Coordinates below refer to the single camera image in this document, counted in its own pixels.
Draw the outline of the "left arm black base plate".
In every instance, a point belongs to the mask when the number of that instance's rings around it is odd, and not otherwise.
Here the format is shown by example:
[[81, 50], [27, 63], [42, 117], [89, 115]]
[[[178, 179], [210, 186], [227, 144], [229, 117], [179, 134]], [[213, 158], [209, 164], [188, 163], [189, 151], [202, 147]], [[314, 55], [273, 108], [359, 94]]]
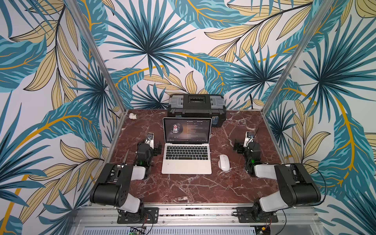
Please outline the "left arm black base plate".
[[136, 213], [118, 210], [117, 224], [156, 224], [159, 208], [141, 208]]

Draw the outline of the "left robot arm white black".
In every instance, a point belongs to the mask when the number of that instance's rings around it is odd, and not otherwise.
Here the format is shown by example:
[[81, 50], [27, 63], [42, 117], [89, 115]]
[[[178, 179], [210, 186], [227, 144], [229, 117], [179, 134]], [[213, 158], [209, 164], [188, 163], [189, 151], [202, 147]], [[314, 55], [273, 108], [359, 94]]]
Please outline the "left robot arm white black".
[[131, 195], [130, 183], [144, 180], [151, 173], [152, 159], [162, 153], [162, 145], [152, 141], [138, 145], [135, 164], [106, 164], [90, 193], [90, 202], [113, 206], [124, 213], [144, 213], [143, 202]]

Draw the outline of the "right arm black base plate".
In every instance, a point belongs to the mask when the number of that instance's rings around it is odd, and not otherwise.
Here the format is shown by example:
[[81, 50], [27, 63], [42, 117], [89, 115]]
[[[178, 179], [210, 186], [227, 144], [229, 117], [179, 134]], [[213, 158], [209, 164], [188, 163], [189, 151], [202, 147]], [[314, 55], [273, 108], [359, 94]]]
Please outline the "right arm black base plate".
[[238, 218], [239, 223], [277, 223], [276, 212], [264, 212], [254, 207], [236, 207], [232, 216]]

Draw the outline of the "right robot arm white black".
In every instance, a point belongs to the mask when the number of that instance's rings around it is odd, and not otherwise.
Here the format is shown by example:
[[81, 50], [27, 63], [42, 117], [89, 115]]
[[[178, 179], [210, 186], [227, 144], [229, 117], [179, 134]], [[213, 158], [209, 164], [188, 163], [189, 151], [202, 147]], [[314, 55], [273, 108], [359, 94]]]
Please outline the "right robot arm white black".
[[275, 180], [278, 191], [256, 200], [252, 213], [272, 213], [296, 206], [316, 206], [323, 202], [321, 192], [302, 163], [267, 164], [261, 161], [260, 144], [235, 141], [233, 150], [245, 158], [246, 172], [256, 178]]

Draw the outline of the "white wireless mouse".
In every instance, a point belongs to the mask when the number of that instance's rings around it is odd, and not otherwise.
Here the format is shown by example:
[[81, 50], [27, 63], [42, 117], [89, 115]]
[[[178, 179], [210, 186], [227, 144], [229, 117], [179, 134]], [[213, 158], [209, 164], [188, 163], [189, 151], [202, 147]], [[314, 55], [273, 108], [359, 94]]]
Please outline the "white wireless mouse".
[[219, 156], [218, 167], [224, 172], [230, 170], [230, 161], [227, 155], [221, 154]]

